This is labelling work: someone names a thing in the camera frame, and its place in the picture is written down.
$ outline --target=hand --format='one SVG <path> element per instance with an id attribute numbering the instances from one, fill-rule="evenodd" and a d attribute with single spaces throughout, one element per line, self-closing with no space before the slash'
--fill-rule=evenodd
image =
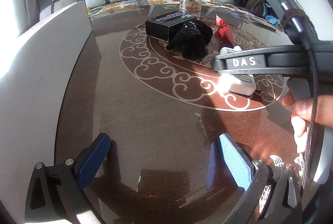
<path id="1" fill-rule="evenodd" d="M 291 92 L 287 92 L 282 99 L 284 106 L 295 104 L 291 114 L 291 124 L 294 128 L 294 140 L 297 145 L 297 153 L 305 151 L 307 138 L 306 121 L 310 121 L 312 111 L 312 98 L 300 100 L 295 103 Z M 318 97 L 316 123 L 333 127 L 333 95 L 320 95 Z"/>

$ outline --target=white bottle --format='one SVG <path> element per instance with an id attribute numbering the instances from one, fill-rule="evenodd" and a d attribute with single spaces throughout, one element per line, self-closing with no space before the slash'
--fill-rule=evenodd
<path id="1" fill-rule="evenodd" d="M 223 47 L 220 50 L 220 55 L 233 53 L 237 51 L 242 51 L 240 46 L 235 46 L 233 49 L 229 47 Z M 253 75 L 222 74 L 219 78 L 217 91 L 219 92 L 219 94 L 223 94 L 225 92 L 232 92 L 232 93 L 240 93 L 243 95 L 251 96 L 255 91 L 255 82 Z"/>

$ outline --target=fingernail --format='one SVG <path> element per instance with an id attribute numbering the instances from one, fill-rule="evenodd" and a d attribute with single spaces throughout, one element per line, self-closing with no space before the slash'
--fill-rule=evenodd
<path id="1" fill-rule="evenodd" d="M 300 100 L 296 102 L 294 111 L 298 115 L 305 115 L 306 108 L 307 108 L 307 102 L 304 100 Z"/>

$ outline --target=metal screw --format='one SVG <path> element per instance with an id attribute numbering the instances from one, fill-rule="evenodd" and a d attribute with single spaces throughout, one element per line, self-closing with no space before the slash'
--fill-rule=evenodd
<path id="1" fill-rule="evenodd" d="M 286 163 L 286 168 L 289 169 L 289 170 L 291 170 L 292 169 L 292 164 Z"/>
<path id="2" fill-rule="evenodd" d="M 67 165 L 67 166 L 70 166 L 70 165 L 72 165 L 74 163 L 74 159 L 72 159 L 72 158 L 69 158 L 69 159 L 67 159 L 66 161 L 65 161 L 65 164 Z"/>
<path id="3" fill-rule="evenodd" d="M 36 169 L 40 169 L 41 167 L 43 167 L 43 163 L 41 162 L 37 163 L 35 166 Z"/>
<path id="4" fill-rule="evenodd" d="M 261 166 L 261 165 L 263 164 L 262 160 L 261 160 L 261 159 L 258 159 L 258 158 L 254 159 L 253 162 L 254 162 L 254 164 L 256 164 L 257 166 Z"/>

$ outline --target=brown table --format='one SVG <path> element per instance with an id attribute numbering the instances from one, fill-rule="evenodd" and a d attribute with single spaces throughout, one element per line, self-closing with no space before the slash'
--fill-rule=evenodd
<path id="1" fill-rule="evenodd" d="M 218 152 L 224 132 L 252 158 L 273 164 L 269 156 L 277 155 L 299 169 L 291 110 L 280 103 L 284 79 L 257 77 L 262 92 L 251 99 L 221 96 L 209 67 L 224 46 L 216 33 L 208 57 L 197 62 L 146 38 L 147 18 L 177 9 L 151 5 L 94 17 L 96 40 L 89 37 L 69 80 L 55 162 L 75 157 L 100 132 L 109 134 L 109 157 L 85 190 L 106 223 L 222 223 L 243 192 Z M 284 33 L 241 12 L 203 7 L 197 13 L 212 27 L 216 14 L 244 49 L 290 44 Z"/>

